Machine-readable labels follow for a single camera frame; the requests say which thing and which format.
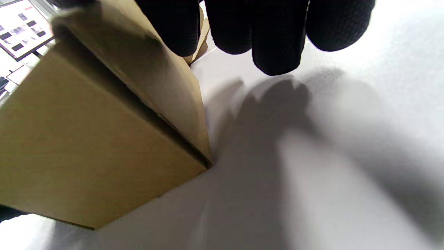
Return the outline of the person's left hand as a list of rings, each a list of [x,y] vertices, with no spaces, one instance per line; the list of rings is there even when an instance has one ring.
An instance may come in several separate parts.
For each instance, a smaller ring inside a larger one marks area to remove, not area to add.
[[[10,220],[22,215],[28,215],[28,212],[23,212],[5,205],[0,205],[0,222]]]

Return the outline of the person's right hand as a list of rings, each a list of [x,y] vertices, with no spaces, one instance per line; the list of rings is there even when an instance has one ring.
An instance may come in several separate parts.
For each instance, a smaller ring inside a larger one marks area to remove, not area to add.
[[[137,0],[165,45],[192,55],[201,35],[199,0]],[[367,30],[374,0],[206,0],[213,41],[231,55],[252,52],[268,76],[299,67],[306,38],[321,51],[356,43]]]

